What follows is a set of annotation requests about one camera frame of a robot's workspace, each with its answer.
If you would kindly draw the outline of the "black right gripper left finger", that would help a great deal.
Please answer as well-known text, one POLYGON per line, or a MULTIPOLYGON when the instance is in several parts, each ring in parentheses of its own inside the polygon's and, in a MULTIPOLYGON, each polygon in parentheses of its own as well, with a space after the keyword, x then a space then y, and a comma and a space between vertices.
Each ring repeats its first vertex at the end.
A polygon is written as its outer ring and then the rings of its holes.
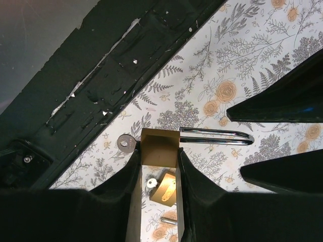
POLYGON ((91 191, 2 190, 1 241, 140 241, 140 159, 91 191))

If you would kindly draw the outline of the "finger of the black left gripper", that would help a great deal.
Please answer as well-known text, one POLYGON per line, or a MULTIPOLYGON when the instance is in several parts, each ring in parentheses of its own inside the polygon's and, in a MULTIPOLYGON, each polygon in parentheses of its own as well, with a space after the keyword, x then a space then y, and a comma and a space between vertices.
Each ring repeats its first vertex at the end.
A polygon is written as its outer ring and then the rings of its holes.
POLYGON ((240 174, 276 193, 322 194, 322 149, 245 165, 240 174))
POLYGON ((227 109, 233 122, 322 123, 322 50, 261 93, 227 109))

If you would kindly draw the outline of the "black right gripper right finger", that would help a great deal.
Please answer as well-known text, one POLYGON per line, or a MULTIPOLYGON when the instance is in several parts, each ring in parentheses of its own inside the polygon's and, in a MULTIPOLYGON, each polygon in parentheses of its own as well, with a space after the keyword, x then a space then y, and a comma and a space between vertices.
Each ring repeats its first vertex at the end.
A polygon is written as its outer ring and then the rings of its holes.
POLYGON ((179 241, 322 241, 322 196, 228 192, 178 151, 179 241))

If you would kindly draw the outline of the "large brass padlock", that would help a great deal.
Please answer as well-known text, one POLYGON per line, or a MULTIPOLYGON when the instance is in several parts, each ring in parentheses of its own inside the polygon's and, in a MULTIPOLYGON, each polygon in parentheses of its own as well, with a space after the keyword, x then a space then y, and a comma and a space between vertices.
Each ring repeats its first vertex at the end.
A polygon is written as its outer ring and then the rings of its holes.
POLYGON ((147 231, 159 225, 177 226, 174 168, 148 166, 143 175, 142 221, 147 231))

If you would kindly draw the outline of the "silver key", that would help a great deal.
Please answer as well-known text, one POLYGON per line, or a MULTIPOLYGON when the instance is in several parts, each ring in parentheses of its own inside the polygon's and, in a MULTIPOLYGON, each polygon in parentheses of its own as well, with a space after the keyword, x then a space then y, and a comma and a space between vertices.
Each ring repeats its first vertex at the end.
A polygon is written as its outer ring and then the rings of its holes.
POLYGON ((117 139, 117 147, 120 151, 130 154, 135 151, 140 141, 129 134, 120 135, 117 139))

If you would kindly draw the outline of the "small brass padlock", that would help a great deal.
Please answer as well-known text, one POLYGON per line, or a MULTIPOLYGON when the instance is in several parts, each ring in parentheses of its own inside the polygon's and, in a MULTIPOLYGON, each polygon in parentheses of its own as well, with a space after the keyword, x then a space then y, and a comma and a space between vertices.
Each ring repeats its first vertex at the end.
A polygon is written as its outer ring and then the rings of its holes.
POLYGON ((144 128, 141 131, 141 164, 175 168, 180 143, 249 146, 254 137, 239 131, 180 127, 178 131, 144 128))

